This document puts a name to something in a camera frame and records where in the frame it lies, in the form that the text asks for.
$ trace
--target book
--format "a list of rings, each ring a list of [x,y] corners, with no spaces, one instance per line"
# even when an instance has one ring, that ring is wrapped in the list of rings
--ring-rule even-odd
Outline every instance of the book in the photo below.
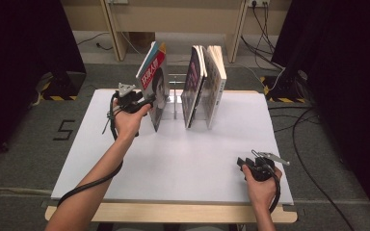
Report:
[[[191,59],[188,65],[184,90],[181,93],[182,112],[186,128],[191,127],[195,117],[205,77],[206,71],[202,47],[194,45],[191,50]]]
[[[170,82],[167,71],[167,52],[164,42],[154,41],[136,75],[144,98],[155,94],[155,101],[149,110],[155,132],[158,131],[162,113],[170,96]]]
[[[206,116],[206,125],[208,129],[212,129],[212,123],[225,89],[226,71],[221,46],[208,46],[203,51],[207,78],[203,84],[202,103]]]

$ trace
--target magazine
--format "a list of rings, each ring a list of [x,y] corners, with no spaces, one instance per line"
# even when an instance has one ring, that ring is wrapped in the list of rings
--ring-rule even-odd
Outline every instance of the magazine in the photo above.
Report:
[[[191,60],[188,65],[184,90],[181,94],[182,111],[186,128],[190,128],[192,125],[203,80],[206,76],[201,46],[193,46],[191,52]]]
[[[225,89],[226,72],[221,46],[193,46],[191,60],[182,91],[182,110],[185,127],[190,128],[198,109],[204,110],[206,125],[212,128],[213,120]]]
[[[162,113],[170,95],[170,82],[167,72],[167,54],[164,42],[154,41],[151,44],[136,79],[144,98],[155,94],[155,101],[149,110],[155,132],[158,131]]]

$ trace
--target finger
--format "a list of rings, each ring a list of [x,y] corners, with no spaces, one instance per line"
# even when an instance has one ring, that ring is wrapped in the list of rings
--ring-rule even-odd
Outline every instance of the finger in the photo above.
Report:
[[[246,181],[254,180],[253,176],[251,175],[251,170],[246,165],[242,165],[242,170],[243,173],[245,174]]]

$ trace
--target hand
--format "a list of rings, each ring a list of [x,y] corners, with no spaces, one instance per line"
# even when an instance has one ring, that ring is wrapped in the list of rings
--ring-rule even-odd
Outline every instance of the hand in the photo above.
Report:
[[[264,208],[269,210],[273,198],[276,195],[276,182],[273,177],[266,181],[259,182],[254,180],[251,175],[251,170],[246,165],[242,165],[242,170],[248,183],[249,199],[251,200],[253,208],[255,210]],[[280,179],[282,173],[277,167],[275,167],[275,174],[278,179]]]
[[[117,99],[113,103],[113,108],[117,106]],[[146,115],[151,108],[150,104],[145,104],[137,113],[129,114],[124,111],[115,115],[115,125],[119,137],[134,139],[137,132],[140,130],[141,119]]]

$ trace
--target wall outlet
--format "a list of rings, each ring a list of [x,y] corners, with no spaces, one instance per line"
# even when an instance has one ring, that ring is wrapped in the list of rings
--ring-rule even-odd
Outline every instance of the wall outlet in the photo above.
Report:
[[[254,0],[256,1],[256,7],[257,8],[264,8],[265,3],[267,3],[267,6],[269,7],[270,0]],[[252,7],[253,0],[248,0],[248,7]]]

